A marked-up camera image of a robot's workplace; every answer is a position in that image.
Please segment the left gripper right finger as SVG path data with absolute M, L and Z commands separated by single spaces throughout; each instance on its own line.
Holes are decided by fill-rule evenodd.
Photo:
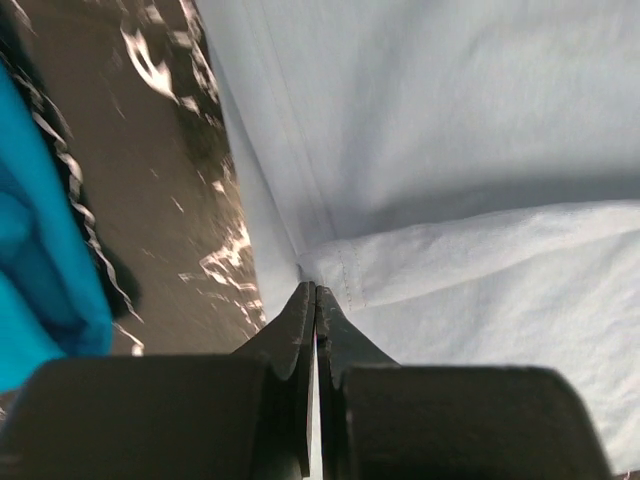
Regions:
M 348 457 L 343 374 L 353 366 L 385 367 L 397 362 L 347 319 L 325 286 L 316 288 L 315 325 L 323 477 L 339 479 Z

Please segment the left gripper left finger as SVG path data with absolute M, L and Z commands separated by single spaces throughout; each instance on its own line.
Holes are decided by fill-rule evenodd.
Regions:
M 316 285 L 299 284 L 280 314 L 233 352 L 266 368 L 252 449 L 253 479 L 310 476 Z

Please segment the grey-blue t shirt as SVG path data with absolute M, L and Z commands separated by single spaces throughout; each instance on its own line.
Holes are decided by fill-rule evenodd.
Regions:
M 559 371 L 639 466 L 639 5 L 202 1 L 263 308 Z

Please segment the teal folded t shirt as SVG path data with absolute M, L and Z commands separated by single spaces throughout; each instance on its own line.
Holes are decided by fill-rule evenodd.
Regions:
M 42 364 L 106 355 L 112 315 L 58 171 L 1 74 L 1 389 Z

